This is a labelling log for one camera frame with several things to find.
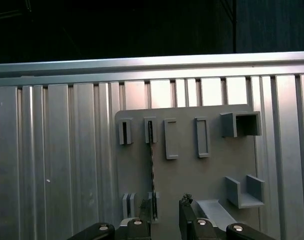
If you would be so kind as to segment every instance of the horizontal metal beam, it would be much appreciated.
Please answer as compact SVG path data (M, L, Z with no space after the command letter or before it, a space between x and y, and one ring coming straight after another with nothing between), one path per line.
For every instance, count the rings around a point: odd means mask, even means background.
M224 68L304 64L304 51L0 64L0 78L75 74L107 74L164 69Z
M274 75L304 74L304 64L300 65L272 65L272 66L245 66L245 67L209 67L168 70L123 71L111 73L53 75L53 76L23 76L0 78L0 86L31 86L51 84L101 83L124 82L156 79L183 79L183 78L212 78L238 76L274 76Z

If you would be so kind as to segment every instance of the corrugated metal wall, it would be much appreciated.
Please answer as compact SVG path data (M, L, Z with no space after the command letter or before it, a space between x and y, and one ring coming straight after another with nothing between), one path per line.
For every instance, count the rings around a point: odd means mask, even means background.
M224 104L262 113L261 230L304 240L304 74L293 72L0 86L0 240L64 240L98 221L119 222L119 110Z

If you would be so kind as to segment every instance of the dark background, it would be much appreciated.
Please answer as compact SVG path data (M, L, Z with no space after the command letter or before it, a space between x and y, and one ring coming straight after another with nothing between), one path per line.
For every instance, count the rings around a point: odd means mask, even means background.
M0 63L233 52L220 0L26 1L0 0ZM237 21L238 53L304 51L304 0L237 0Z

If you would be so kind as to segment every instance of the bolt head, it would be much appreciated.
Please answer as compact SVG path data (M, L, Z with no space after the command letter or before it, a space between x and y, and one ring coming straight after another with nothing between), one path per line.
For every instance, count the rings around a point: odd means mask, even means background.
M205 224L206 224L206 221L203 220L203 219L199 219L199 220L197 221L197 223L200 224L200 225L205 225Z
M233 226L233 229L235 229L236 231L238 231L238 232L241 232L242 230L244 230L241 226L239 226L239 225L235 225L235 226Z
M100 229L101 231L105 231L105 230L108 230L108 226L102 225L102 226L100 226L99 229Z

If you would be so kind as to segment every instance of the rectangular slot holder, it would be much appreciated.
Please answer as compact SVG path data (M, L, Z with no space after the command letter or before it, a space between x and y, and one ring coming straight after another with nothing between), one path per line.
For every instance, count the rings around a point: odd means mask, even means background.
M176 118L164 119L166 159L178 158Z
M131 118L123 118L120 119L118 123L119 140L121 145L133 143L131 121Z
M210 134L206 117L196 117L197 155L199 158L210 156Z
M152 138L153 144L157 142L157 120L155 116L145 117L144 118L144 128L145 128L145 143L149 144L149 131L148 131L148 122L152 122Z

